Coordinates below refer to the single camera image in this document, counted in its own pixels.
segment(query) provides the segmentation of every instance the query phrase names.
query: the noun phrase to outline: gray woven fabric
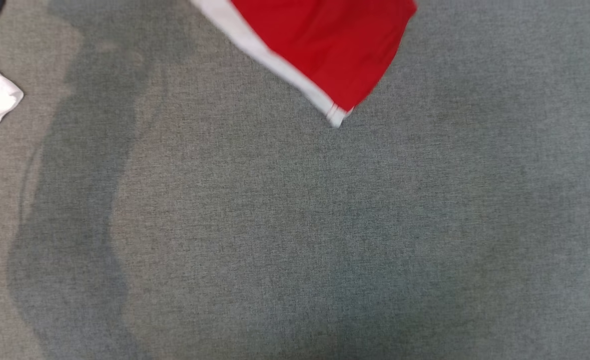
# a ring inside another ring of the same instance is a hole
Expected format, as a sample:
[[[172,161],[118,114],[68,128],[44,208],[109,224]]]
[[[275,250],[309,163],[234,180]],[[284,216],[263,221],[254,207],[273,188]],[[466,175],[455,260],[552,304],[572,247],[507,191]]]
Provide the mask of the gray woven fabric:
[[[590,0],[420,0],[339,130],[183,0],[23,0],[0,360],[590,359]]]

